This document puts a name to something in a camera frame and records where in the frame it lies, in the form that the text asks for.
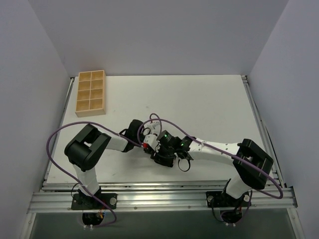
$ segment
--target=white enclosure wall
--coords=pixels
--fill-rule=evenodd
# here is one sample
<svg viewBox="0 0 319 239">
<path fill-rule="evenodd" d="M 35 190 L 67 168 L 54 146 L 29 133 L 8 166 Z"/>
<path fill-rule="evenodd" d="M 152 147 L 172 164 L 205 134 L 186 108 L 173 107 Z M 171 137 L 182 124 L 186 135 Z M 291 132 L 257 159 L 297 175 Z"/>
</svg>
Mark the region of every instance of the white enclosure wall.
<svg viewBox="0 0 319 239">
<path fill-rule="evenodd" d="M 29 0 L 71 76 L 248 74 L 288 0 Z"/>
<path fill-rule="evenodd" d="M 18 238 L 70 79 L 30 4 L 0 1 L 0 231 Z"/>
<path fill-rule="evenodd" d="M 307 238 L 319 227 L 319 1 L 290 0 L 250 75 Z"/>
</svg>

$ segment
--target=purple cable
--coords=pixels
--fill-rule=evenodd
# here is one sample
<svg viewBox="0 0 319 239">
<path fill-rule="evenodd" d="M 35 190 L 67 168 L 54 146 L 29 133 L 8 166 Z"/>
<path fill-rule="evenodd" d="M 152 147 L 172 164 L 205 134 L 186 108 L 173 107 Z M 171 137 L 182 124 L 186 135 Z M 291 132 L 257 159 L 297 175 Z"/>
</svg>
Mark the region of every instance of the purple cable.
<svg viewBox="0 0 319 239">
<path fill-rule="evenodd" d="M 110 225 L 110 224 L 113 224 L 114 222 L 116 222 L 117 217 L 116 217 L 115 212 L 114 212 L 107 204 L 105 204 L 104 202 L 102 202 L 99 198 L 95 197 L 85 186 L 83 186 L 82 182 L 81 182 L 79 179 L 77 179 L 75 176 L 73 176 L 73 175 L 72 175 L 71 173 L 69 173 L 68 171 L 66 171 L 66 170 L 64 170 L 63 168 L 61 168 L 61 167 L 54 161 L 54 159 L 52 158 L 51 153 L 50 153 L 50 149 L 49 149 L 50 141 L 51 141 L 52 137 L 55 136 L 59 131 L 61 131 L 62 129 L 64 129 L 64 128 L 66 128 L 66 127 L 72 126 L 72 125 L 85 124 L 85 123 L 89 123 L 89 124 L 93 124 L 93 125 L 99 126 L 99 127 L 103 128 L 103 129 L 105 129 L 106 131 L 111 132 L 112 134 L 115 134 L 115 135 L 117 135 L 117 136 L 119 136 L 119 137 L 122 137 L 122 138 L 126 139 L 127 141 L 131 142 L 131 143 L 134 144 L 135 146 L 140 147 L 140 145 L 138 145 L 138 144 L 135 143 L 134 141 L 132 141 L 132 140 L 130 140 L 130 139 L 124 137 L 123 135 L 120 135 L 120 134 L 118 134 L 118 133 L 115 133 L 114 131 L 112 131 L 112 130 L 106 128 L 106 127 L 104 127 L 103 125 L 101 125 L 101 124 L 99 124 L 99 123 L 90 122 L 90 121 L 80 121 L 80 122 L 68 123 L 68 124 L 66 124 L 66 125 L 64 125 L 64 126 L 62 126 L 62 127 L 60 127 L 60 128 L 58 128 L 55 132 L 53 132 L 53 133 L 49 136 L 49 138 L 48 138 L 48 140 L 47 140 L 47 142 L 46 142 L 46 154 L 48 155 L 50 161 L 54 164 L 54 166 L 57 167 L 58 169 L 60 169 L 60 170 L 61 170 L 63 173 L 65 173 L 66 175 L 68 175 L 68 176 L 70 176 L 71 178 L 73 178 L 76 182 L 78 182 L 78 183 L 81 185 L 81 187 L 84 189 L 85 192 L 87 192 L 92 198 L 94 198 L 96 201 L 98 201 L 99 203 L 101 203 L 106 209 L 108 209 L 108 210 L 113 214 L 114 220 L 111 221 L 111 222 L 107 222 L 107 223 L 103 224 L 103 226 L 107 226 L 107 225 Z"/>
<path fill-rule="evenodd" d="M 140 132 L 141 132 L 143 126 L 144 126 L 145 124 L 147 124 L 148 122 L 153 121 L 153 120 L 154 120 L 154 119 L 148 119 L 147 121 L 145 121 L 145 122 L 139 127 L 139 130 L 138 130 L 138 142 L 139 142 L 140 145 L 142 144 L 141 139 L 140 139 Z M 189 137 L 191 140 L 195 141 L 196 143 L 202 144 L 202 142 L 200 142 L 200 141 L 198 141 L 197 139 L 195 139 L 194 137 L 190 136 L 188 133 L 186 133 L 183 129 L 181 129 L 178 125 L 174 124 L 173 122 L 170 122 L 170 121 L 165 120 L 165 119 L 160 119 L 160 118 L 158 118 L 158 119 L 156 119 L 156 120 L 163 121 L 163 122 L 166 122 L 166 123 L 169 123 L 169 124 L 175 126 L 177 129 L 179 129 L 179 131 L 181 131 L 183 134 L 185 134 L 185 135 L 186 135 L 187 137 Z M 273 194 L 271 194 L 271 193 L 264 192 L 264 191 L 262 191 L 262 190 L 257 190 L 258 192 L 263 193 L 263 194 L 265 194 L 265 195 L 267 195 L 267 196 L 270 196 L 270 197 L 272 197 L 272 198 L 276 198 L 276 199 L 282 199 L 282 198 L 283 198 L 284 192 L 283 192 L 283 190 L 281 189 L 280 185 L 279 185 L 272 177 L 270 177 L 267 173 L 265 173 L 265 172 L 264 172 L 263 170 L 261 170 L 260 168 L 256 167 L 256 166 L 253 165 L 252 163 L 250 163 L 250 162 L 248 162 L 248 161 L 246 161 L 246 160 L 244 160 L 244 159 L 238 157 L 237 155 L 231 154 L 231 153 L 229 153 L 229 152 L 227 152 L 227 151 L 224 151 L 224 150 L 222 150 L 222 149 L 220 149 L 220 148 L 216 148 L 216 147 L 214 147 L 214 146 L 212 146 L 212 145 L 210 145 L 210 144 L 207 144 L 207 143 L 203 143 L 203 145 L 205 145 L 206 147 L 212 148 L 212 149 L 214 149 L 214 150 L 216 150 L 216 151 L 218 151 L 218 152 L 224 153 L 224 154 L 226 154 L 226 155 L 228 155 L 228 156 L 230 156 L 230 157 L 232 157 L 232 158 L 234 158 L 234 159 L 236 159 L 236 160 L 239 160 L 240 162 L 242 162 L 242 163 L 248 165 L 249 167 L 253 168 L 254 170 L 258 171 L 259 173 L 261 173 L 262 175 L 264 175 L 265 177 L 267 177 L 267 179 L 269 179 L 269 180 L 276 186 L 276 188 L 278 189 L 280 195 L 279 195 L 279 196 L 276 196 L 276 195 L 273 195 Z"/>
<path fill-rule="evenodd" d="M 158 114 L 151 113 L 151 114 L 150 114 L 150 119 L 152 119 L 152 116 L 156 116 L 158 119 L 160 119 L 160 117 L 158 116 Z M 161 133 L 162 129 L 163 129 L 162 123 L 161 123 L 161 121 L 159 121 L 159 131 L 160 131 L 159 133 Z"/>
<path fill-rule="evenodd" d="M 250 208 L 250 204 L 251 204 L 251 199 L 252 199 L 252 197 L 253 197 L 253 190 L 251 190 L 251 192 L 250 192 L 249 201 L 248 201 L 248 206 L 247 206 L 247 208 L 246 208 L 246 211 L 245 211 L 244 215 L 243 215 L 243 216 L 241 217 L 241 219 L 239 219 L 238 222 L 236 222 L 235 224 L 238 224 L 238 223 L 239 223 L 240 221 L 242 221 L 243 218 L 247 215 L 248 210 L 249 210 L 249 208 Z M 223 219 L 224 213 L 227 213 L 227 212 L 229 212 L 229 211 L 224 211 L 224 212 L 222 212 L 222 213 L 220 214 L 220 217 Z"/>
</svg>

